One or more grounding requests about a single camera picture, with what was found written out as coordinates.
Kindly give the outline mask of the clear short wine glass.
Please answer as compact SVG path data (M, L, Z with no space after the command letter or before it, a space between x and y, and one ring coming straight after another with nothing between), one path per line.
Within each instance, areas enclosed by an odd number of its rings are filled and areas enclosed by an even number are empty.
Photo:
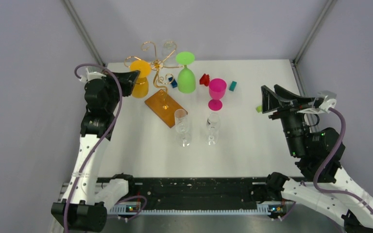
M161 55L165 62L175 62L177 44L173 40L165 40L161 49Z

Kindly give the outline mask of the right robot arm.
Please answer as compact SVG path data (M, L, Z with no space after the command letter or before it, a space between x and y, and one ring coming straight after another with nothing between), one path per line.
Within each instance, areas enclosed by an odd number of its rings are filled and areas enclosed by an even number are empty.
M261 87L262 113L280 120L290 155L301 174L313 182L309 188L279 172L271 173L265 193L271 200L289 200L308 207L343 227L347 233L373 233L373 197L356 183L340 159L345 151L346 122L335 109L336 94L322 91L302 97L275 85ZM341 130L328 127L311 132L305 115L336 114Z

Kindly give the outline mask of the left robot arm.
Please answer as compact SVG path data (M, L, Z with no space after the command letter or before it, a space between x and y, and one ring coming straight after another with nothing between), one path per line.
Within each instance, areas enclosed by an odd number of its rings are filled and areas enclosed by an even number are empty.
M124 73L87 70L79 77L85 84L86 101L79 152L65 193L51 207L51 214L66 233L70 230L101 232L109 210L121 198L128 201L136 196L131 175L117 175L99 192L96 192L96 183L120 113L121 100L132 94L139 75L139 70Z

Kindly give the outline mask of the green plastic goblet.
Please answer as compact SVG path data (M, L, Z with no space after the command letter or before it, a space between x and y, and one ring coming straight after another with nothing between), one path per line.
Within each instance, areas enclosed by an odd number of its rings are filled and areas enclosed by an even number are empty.
M178 74L178 90L184 94L190 94L195 91L195 74L187 66L195 61L195 55L189 51L183 51L176 55L176 62L183 66Z

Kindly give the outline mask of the orange plastic goblet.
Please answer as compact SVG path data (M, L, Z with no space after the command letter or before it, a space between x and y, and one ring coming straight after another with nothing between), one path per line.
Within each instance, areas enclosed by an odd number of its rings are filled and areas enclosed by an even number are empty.
M138 99L144 98L149 92L148 76L152 70L151 65L144 60L136 60L131 63L130 70L140 71L139 77L132 91L132 96Z

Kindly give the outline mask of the clear stemmed wine glass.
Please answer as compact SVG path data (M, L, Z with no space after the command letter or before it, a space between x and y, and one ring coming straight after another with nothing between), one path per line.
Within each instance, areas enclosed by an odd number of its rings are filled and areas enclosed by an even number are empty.
M206 138L207 145L215 145L219 139L220 116L217 113L210 113L206 121Z

